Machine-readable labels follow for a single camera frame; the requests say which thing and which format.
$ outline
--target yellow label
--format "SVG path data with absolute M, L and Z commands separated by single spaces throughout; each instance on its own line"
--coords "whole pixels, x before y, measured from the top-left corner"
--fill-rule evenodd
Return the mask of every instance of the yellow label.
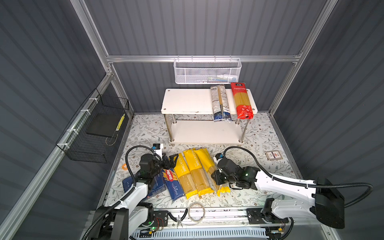
M 185 162 L 184 157 L 181 153 L 179 153 L 179 157 L 177 158 L 176 167 L 174 168 L 174 170 L 178 177 L 190 173 L 187 163 Z
M 120 130 L 120 127 L 121 127 L 122 122 L 124 121 L 124 118 L 125 118 L 125 113 L 124 113 L 123 116 L 120 118 L 120 121 L 119 121 L 118 127 L 116 128 L 116 131 L 119 131 L 119 130 Z
M 211 166 L 215 166 L 215 163 L 212 160 L 211 156 L 209 156 L 209 152 L 206 148 L 194 150 L 194 152 L 197 154 L 201 164 L 207 172 Z
M 202 168 L 200 160 L 191 149 L 185 150 L 184 152 L 185 160 L 187 161 L 189 170 L 195 170 Z
M 185 194 L 185 196 L 187 197 L 187 199 L 189 199 L 190 197 L 192 197 L 193 195 L 196 195 L 196 194 L 197 194 L 197 190 L 194 190 L 190 193 Z
M 209 188 L 206 188 L 206 189 L 199 191 L 199 196 L 207 194 L 207 193 L 213 193 L 213 192 L 215 192 L 215 191 L 213 191 L 212 188 L 209 187 Z
M 229 189 L 229 187 L 222 187 L 219 191 L 217 191 L 217 195 L 220 196 L 220 193 L 222 192 L 231 192 L 231 190 Z

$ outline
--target red pasta package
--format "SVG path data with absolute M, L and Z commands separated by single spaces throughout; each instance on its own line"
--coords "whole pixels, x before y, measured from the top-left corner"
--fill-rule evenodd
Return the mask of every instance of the red pasta package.
M 231 88 L 235 100 L 237 119 L 252 119 L 253 111 L 245 83 L 231 83 Z

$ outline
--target clear pasta package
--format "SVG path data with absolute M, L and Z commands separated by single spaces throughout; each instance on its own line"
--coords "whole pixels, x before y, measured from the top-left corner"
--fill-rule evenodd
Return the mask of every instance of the clear pasta package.
M 174 170 L 187 199 L 193 195 L 196 195 L 197 189 L 195 181 L 193 180 L 192 174 L 181 153 L 179 153 L 179 157 L 177 158 Z
M 183 153 L 199 196 L 214 192 L 209 185 L 205 170 L 196 153 L 192 149 L 185 150 Z
M 253 111 L 245 83 L 231 83 L 237 119 L 252 119 Z
M 220 84 L 211 86 L 210 89 L 214 121 L 232 121 L 225 86 Z
M 205 171 L 208 174 L 208 178 L 211 181 L 212 188 L 215 190 L 218 196 L 220 196 L 220 193 L 223 192 L 231 192 L 228 186 L 217 185 L 215 181 L 212 179 L 211 175 L 214 171 L 218 170 L 215 162 L 209 155 L 209 152 L 206 148 L 202 148 L 199 150 L 194 150 L 194 152 L 197 154 L 201 164 L 203 165 Z

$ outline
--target white shelf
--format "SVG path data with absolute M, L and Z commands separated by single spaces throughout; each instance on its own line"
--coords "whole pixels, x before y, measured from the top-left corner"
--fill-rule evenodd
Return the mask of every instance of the white shelf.
M 232 89 L 226 89 L 229 110 L 236 114 Z M 253 114 L 257 113 L 257 107 L 252 93 L 247 89 Z M 210 89 L 166 89 L 162 114 L 213 114 Z
M 232 122 L 177 120 L 171 124 L 174 143 L 183 144 L 241 144 L 240 124 Z

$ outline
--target white vent grille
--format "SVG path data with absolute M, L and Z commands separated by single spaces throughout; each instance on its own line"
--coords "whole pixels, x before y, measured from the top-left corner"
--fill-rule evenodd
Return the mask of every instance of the white vent grille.
M 241 61 L 179 61 L 175 58 L 175 82 L 177 84 L 229 84 L 237 83 Z
M 135 239 L 194 239 L 194 238 L 234 238 L 252 237 L 269 238 L 265 229 L 258 227 L 229 227 L 229 228 L 191 228 L 164 229 L 152 234 L 151 237 L 140 237 L 140 230 L 132 234 Z

